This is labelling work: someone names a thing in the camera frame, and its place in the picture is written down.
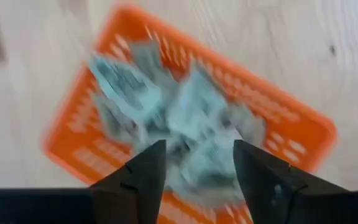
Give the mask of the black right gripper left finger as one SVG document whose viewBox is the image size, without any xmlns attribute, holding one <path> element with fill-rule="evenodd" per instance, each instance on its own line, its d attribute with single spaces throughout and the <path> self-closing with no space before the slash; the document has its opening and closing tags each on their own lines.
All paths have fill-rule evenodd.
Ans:
<svg viewBox="0 0 358 224">
<path fill-rule="evenodd" d="M 156 223 L 165 177 L 159 140 L 88 188 L 0 189 L 0 223 Z"/>
</svg>

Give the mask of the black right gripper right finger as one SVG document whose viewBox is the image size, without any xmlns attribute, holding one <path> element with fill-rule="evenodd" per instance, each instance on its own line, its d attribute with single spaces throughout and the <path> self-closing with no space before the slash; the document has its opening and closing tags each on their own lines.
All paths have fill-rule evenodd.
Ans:
<svg viewBox="0 0 358 224">
<path fill-rule="evenodd" d="M 358 223 L 358 191 L 346 190 L 243 140 L 233 158 L 254 223 Z"/>
</svg>

